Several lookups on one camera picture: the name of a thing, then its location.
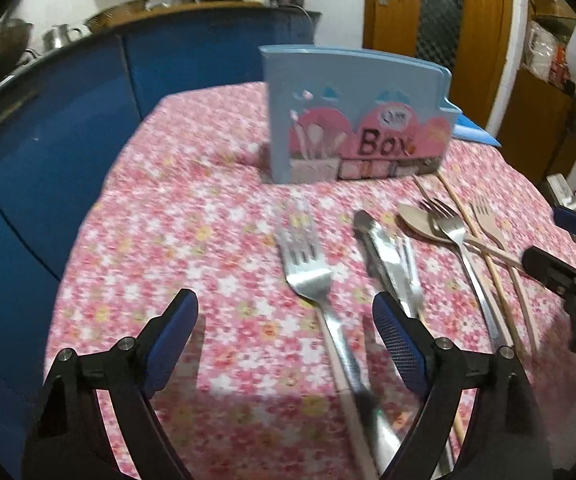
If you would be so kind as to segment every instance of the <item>wooden fork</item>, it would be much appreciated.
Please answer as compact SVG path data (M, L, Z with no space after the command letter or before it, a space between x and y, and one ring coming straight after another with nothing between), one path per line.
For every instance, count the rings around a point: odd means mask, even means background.
M504 234L497 225L494 212L489 208L488 202L482 196L477 197L471 204L472 210L477 218L477 222L481 226L481 229L486 233L501 249L508 251L508 244ZM524 313L524 321L526 322L526 328L528 330L528 339L530 340L530 348L534 354L539 346L539 333L536 329L536 324L532 312L530 311L530 305L528 303L528 296L526 294L526 289L522 283L522 279L519 276L519 272L514 267L508 266L508 271L510 272L510 278L513 280L514 289L519 297L519 304L521 305L522 312Z

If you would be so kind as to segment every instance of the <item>blue cabinet door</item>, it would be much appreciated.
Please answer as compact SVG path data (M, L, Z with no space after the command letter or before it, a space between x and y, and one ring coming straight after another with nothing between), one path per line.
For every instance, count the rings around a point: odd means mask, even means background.
M142 117L169 94L263 80L259 46L277 43L281 26L259 9L179 12L139 25L124 44Z
M139 123L120 38L74 44L29 67L0 89L6 114L0 208L60 278L79 225Z
M18 478L58 281L0 215L0 462Z

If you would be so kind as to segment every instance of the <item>wooden spoon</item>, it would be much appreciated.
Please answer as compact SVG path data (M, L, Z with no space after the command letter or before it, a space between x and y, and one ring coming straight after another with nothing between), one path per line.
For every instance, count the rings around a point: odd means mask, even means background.
M423 209L415 207L410 204L399 203L397 206L397 212L401 219L405 222L405 224L412 229L418 235L421 235L428 240L433 240L435 242L439 242L442 244L451 244L452 242L445 237L437 236L430 225L430 219L428 218L428 213ZM495 258L499 258L501 261L507 263L510 266L516 267L517 269L523 269L524 266L522 263L517 260L517 258L507 253L506 251L502 251L493 247L492 245L488 245L487 243L479 240L477 238L473 238L470 234L466 234L466 238L464 240L468 245L478 248L483 253L490 254Z

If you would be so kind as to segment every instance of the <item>wooden door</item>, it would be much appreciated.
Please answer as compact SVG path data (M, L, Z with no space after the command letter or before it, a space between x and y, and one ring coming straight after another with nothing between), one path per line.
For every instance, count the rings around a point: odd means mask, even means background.
M485 128L506 62L513 0L462 1L454 56L441 64L452 72L450 100ZM421 5L422 0L388 0L387 6L366 0L363 46L428 59L419 55Z

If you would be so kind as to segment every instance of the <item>floral tablecloth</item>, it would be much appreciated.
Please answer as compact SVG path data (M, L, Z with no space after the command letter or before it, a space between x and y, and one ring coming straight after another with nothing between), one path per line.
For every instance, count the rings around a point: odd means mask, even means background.
M274 211L290 197L309 201L334 272L331 304L362 373L403 434L418 406L372 323L378 284L366 274L352 219L364 208L394 234L401 229L397 204L421 195L411 178L269 184L260 155L268 138L263 83L161 101L122 150L81 226L56 301L46 370L61 348L103 351L138 334L180 288L191 288L199 322L153 407L193 476L357 478L315 313L283 277ZM464 202L477 194L490 200L513 253L533 244L576 267L570 236L552 224L545 200L495 149L453 140L444 173ZM436 176L420 180L449 200ZM413 246L433 335L490 351L456 254L419 238ZM510 276L499 270L529 348ZM559 299L528 278L524 283L541 343L524 365L553 432L576 401L576 356L566 348L569 321ZM463 396L465 420L472 398ZM136 476L102 392L100 402L120 468Z

